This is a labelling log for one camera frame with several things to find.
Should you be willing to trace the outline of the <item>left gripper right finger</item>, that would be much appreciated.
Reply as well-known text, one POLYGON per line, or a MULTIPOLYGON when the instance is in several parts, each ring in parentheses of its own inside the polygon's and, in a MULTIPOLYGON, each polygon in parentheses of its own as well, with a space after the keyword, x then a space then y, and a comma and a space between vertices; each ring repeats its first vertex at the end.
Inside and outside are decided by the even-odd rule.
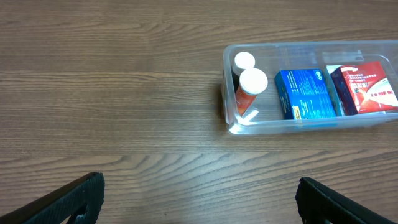
POLYGON ((394 224, 310 177, 302 177, 295 195, 305 224, 394 224))

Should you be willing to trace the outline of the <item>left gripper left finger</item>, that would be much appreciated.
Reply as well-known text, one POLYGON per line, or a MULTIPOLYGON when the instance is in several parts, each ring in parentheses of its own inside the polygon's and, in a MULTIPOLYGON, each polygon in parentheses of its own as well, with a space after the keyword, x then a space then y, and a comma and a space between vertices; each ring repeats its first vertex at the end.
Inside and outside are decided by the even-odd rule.
POLYGON ((105 181, 90 172, 63 187, 1 216, 1 223, 95 224, 104 203, 105 181))

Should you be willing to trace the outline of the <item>blue medicine box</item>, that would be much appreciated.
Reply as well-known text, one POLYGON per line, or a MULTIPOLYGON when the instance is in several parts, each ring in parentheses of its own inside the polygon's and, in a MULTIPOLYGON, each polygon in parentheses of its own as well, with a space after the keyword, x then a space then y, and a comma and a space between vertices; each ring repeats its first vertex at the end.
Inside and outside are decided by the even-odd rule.
POLYGON ((336 116, 321 70, 280 70, 275 76, 275 84, 285 119, 336 116))

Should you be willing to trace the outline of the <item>red medicine box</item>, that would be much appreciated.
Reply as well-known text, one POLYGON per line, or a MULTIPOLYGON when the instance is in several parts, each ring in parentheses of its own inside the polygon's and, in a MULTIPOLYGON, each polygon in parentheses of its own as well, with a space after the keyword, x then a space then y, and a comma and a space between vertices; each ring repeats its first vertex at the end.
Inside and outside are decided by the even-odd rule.
POLYGON ((380 62, 342 65, 330 73, 345 115, 397 109, 397 97, 380 62))

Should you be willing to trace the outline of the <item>clear plastic container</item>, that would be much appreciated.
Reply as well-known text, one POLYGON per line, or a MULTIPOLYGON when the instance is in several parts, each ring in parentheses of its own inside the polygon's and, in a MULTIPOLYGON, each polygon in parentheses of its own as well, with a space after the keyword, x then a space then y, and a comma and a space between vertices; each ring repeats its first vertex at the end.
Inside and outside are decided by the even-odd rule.
POLYGON ((233 134, 281 134, 321 129, 372 126, 397 119, 397 109, 333 118, 285 119, 275 84, 280 70, 319 69, 327 65, 361 65, 380 62, 397 97, 397 42, 394 40, 279 42, 234 44, 223 52, 223 106, 225 120, 233 134), (236 104, 231 66, 235 55, 249 52, 256 59, 254 68, 268 78, 267 88, 240 116, 236 104))

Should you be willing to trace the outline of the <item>orange pill bottle white cap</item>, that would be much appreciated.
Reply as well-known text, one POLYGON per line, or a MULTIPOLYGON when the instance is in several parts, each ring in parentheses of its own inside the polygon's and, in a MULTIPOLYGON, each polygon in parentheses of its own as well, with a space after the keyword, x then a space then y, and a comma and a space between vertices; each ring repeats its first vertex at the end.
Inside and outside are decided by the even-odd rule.
POLYGON ((252 105, 256 97, 268 86, 267 75, 258 68, 244 70, 239 77, 236 104, 240 116, 252 105))

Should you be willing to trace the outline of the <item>black bottle white cap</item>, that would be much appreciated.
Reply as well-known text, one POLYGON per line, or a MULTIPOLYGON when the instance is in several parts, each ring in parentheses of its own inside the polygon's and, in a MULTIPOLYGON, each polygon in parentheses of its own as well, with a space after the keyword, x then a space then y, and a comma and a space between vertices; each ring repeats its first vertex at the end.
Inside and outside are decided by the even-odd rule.
POLYGON ((234 91, 238 89, 241 73, 246 69, 254 68, 255 63, 256 59, 249 52, 239 52, 235 55, 231 66, 234 91))

